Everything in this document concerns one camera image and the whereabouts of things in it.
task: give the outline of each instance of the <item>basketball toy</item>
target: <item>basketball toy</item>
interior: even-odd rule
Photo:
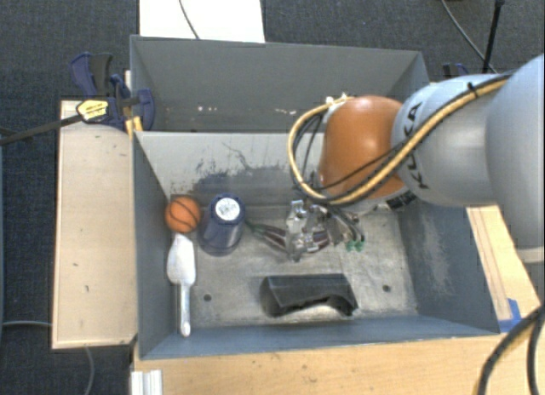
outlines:
[[[164,211],[164,220],[173,232],[189,233],[197,228],[201,220],[201,210],[193,198],[177,197]]]

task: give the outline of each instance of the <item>metal stand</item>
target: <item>metal stand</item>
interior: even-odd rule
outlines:
[[[500,12],[502,6],[505,4],[505,0],[496,0],[496,8],[494,9],[494,17],[492,18],[492,25],[490,26],[490,35],[488,36],[488,44],[486,45],[485,63],[483,64],[483,73],[486,74],[489,69],[489,63],[492,56],[492,48],[494,47],[494,39],[496,37],[497,23],[500,20]]]

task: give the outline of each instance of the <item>gray carpet floor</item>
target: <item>gray carpet floor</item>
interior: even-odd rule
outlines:
[[[485,50],[494,0],[447,0]],[[543,52],[544,0],[507,0],[492,63],[516,68]],[[420,50],[430,78],[442,64],[470,72],[482,63],[439,0],[261,0],[267,41]],[[87,50],[114,54],[112,72],[129,67],[129,34],[138,0],[0,0],[0,126],[29,129],[58,117],[59,101],[78,94],[68,62]],[[5,320],[50,321],[55,241],[56,134],[3,149]],[[128,390],[129,349],[94,348],[93,394]],[[83,393],[81,351],[52,353],[45,329],[6,329],[0,393]]]

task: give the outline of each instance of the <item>yellow cable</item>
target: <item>yellow cable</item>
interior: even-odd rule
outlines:
[[[336,204],[344,204],[344,203],[351,203],[355,200],[357,200],[359,197],[363,196],[366,192],[371,191],[375,186],[379,185],[383,180],[385,180],[388,175],[395,170],[395,168],[410,154],[410,152],[418,145],[418,143],[422,142],[422,140],[429,135],[429,133],[435,129],[435,127],[443,121],[446,117],[448,117],[453,112],[458,111],[459,109],[463,108],[467,103],[476,100],[481,95],[489,94],[496,89],[501,88],[507,80],[499,80],[497,82],[487,84],[483,87],[477,87],[475,90],[471,91],[469,94],[464,95],[460,99],[453,101],[448,106],[444,107],[440,111],[434,113],[416,132],[415,134],[410,137],[407,141],[407,143],[399,150],[399,152],[396,153],[395,156],[393,156],[388,162],[381,168],[381,170],[376,173],[372,178],[369,179],[364,185],[359,187],[356,191],[353,193],[350,193],[344,197],[337,198],[336,200],[331,200],[330,204],[336,205]],[[295,162],[295,156],[293,154],[291,146],[293,145],[293,139],[295,138],[295,133],[297,133],[297,130],[305,123],[307,119],[310,117],[316,115],[317,113],[323,112],[324,110],[329,109],[333,104],[341,102],[341,100],[346,101],[347,97],[342,96],[340,99],[335,100],[330,103],[326,103],[324,105],[318,106],[311,111],[303,114],[294,124],[293,128],[290,131],[290,134],[288,136],[288,160],[290,162],[290,167],[292,169],[292,172],[295,176],[295,180],[299,185],[301,186],[301,189],[303,191],[310,195],[313,198],[316,198],[318,200],[326,200],[327,197],[319,192],[314,191],[303,179],[301,172],[297,168],[297,164]]]

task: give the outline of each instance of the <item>orange object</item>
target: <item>orange object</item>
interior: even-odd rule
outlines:
[[[195,230],[201,221],[201,209],[193,198],[177,197],[164,211],[164,220],[173,232],[189,233]]]
[[[345,178],[362,165],[390,150],[393,121],[401,103],[387,97],[366,95],[354,97],[331,115],[324,134],[318,176],[322,186]],[[339,195],[361,182],[381,161],[359,171],[327,191]],[[370,198],[385,197],[403,187],[393,175]]]

